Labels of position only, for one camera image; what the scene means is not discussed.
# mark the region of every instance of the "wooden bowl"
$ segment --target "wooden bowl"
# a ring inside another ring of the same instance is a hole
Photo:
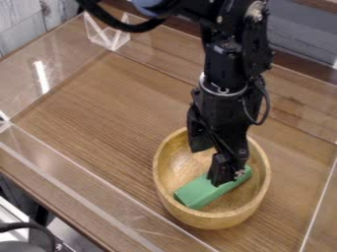
[[[154,157],[154,182],[163,206],[185,224],[201,229],[229,228],[257,211],[270,185],[272,170],[266,154],[252,139],[249,147],[253,177],[197,211],[175,201],[174,192],[209,171],[214,149],[193,154],[186,128],[174,132],[163,141]]]

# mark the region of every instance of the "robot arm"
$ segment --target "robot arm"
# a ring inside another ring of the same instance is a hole
[[[218,186],[245,172],[249,159],[246,133],[269,115],[270,100],[261,74],[272,68],[268,40],[266,0],[133,0],[137,10],[153,19],[139,25],[122,24],[92,3],[82,7],[113,27],[147,32],[173,15],[201,24],[206,67],[193,90],[187,128],[193,152],[215,147],[209,179]],[[262,99],[268,109],[258,121]]]

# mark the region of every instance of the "bowl rim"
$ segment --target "bowl rim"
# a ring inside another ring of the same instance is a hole
[[[237,208],[236,210],[230,210],[225,213],[207,213],[207,212],[202,212],[202,211],[193,210],[193,209],[187,208],[179,202],[177,202],[174,197],[167,193],[163,185],[159,183],[161,180],[159,180],[159,172],[158,172],[158,170],[159,170],[158,160],[159,160],[162,150],[163,150],[165,146],[167,145],[167,143],[170,142],[170,140],[174,137],[177,137],[178,135],[183,134],[186,131],[187,131],[187,128],[183,127],[182,129],[177,130],[170,136],[167,136],[167,138],[163,140],[163,142],[155,152],[155,156],[154,156],[154,160],[153,160],[153,177],[154,177],[154,184],[155,184],[157,189],[159,190],[161,196],[165,197],[165,199],[170,202],[171,206],[178,208],[182,212],[189,213],[190,215],[197,216],[197,217],[202,217],[202,218],[210,218],[210,219],[232,218],[238,215],[242,215],[244,213],[249,212],[250,210],[254,210],[256,207],[261,204],[264,197],[268,193],[268,189],[269,189],[270,181],[272,181],[272,168],[270,168],[270,162],[268,159],[268,155],[266,155],[264,149],[261,148],[261,146],[258,145],[258,143],[252,139],[252,137],[248,137],[248,140],[249,140],[250,144],[254,146],[254,148],[257,149],[257,151],[261,155],[261,158],[265,162],[266,175],[265,175],[265,180],[264,180],[261,190],[246,205],[244,205],[242,207]]]

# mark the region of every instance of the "cable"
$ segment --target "cable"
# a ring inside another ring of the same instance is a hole
[[[245,111],[245,114],[248,116],[249,121],[254,125],[261,126],[265,123],[265,121],[268,120],[268,118],[269,118],[269,114],[270,114],[270,110],[272,110],[272,103],[270,103],[269,93],[268,93],[266,88],[265,88],[266,84],[265,84],[264,77],[260,77],[257,80],[254,80],[254,84],[256,84],[256,87],[260,90],[260,92],[262,93],[264,98],[266,100],[266,111],[265,111],[265,114],[264,114],[260,121],[254,120],[254,118],[249,114],[245,97],[242,98],[242,105],[244,105],[244,111]]]
[[[123,32],[149,32],[165,23],[165,19],[151,19],[141,24],[130,25],[119,21],[111,14],[98,5],[94,0],[76,0],[80,7],[90,12],[108,26]]]
[[[51,233],[51,231],[47,228],[44,228],[42,225],[35,224],[35,223],[27,223],[27,222],[0,223],[0,233],[8,232],[16,229],[23,229],[23,228],[36,229],[46,233],[50,239],[50,247],[51,247],[50,252],[54,252],[56,248],[55,236]]]

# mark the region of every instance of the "green sponge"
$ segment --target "green sponge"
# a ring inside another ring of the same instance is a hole
[[[237,181],[230,181],[218,187],[211,185],[211,181],[205,174],[175,191],[174,198],[190,209],[199,210],[225,193],[238,187],[252,177],[252,174],[253,169],[246,164],[244,176]]]

